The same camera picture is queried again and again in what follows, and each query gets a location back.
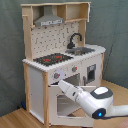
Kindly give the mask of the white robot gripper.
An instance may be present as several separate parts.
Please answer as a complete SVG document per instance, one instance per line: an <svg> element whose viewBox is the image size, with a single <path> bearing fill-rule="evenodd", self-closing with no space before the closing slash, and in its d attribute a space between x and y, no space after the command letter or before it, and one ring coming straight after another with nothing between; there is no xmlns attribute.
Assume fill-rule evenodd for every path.
<svg viewBox="0 0 128 128"><path fill-rule="evenodd" d="M72 101L75 101L78 94L83 91L82 88L74 86L66 81L60 80L58 83L61 91Z"/></svg>

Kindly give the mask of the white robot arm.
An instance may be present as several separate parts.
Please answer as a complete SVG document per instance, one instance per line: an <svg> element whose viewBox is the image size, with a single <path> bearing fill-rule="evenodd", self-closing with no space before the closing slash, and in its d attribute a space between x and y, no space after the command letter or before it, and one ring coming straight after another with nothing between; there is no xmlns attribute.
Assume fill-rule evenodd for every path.
<svg viewBox="0 0 128 128"><path fill-rule="evenodd" d="M62 92L93 119L128 117L128 105L114 106L113 92L107 87L98 87L87 92L80 86L74 86L61 80L58 84Z"/></svg>

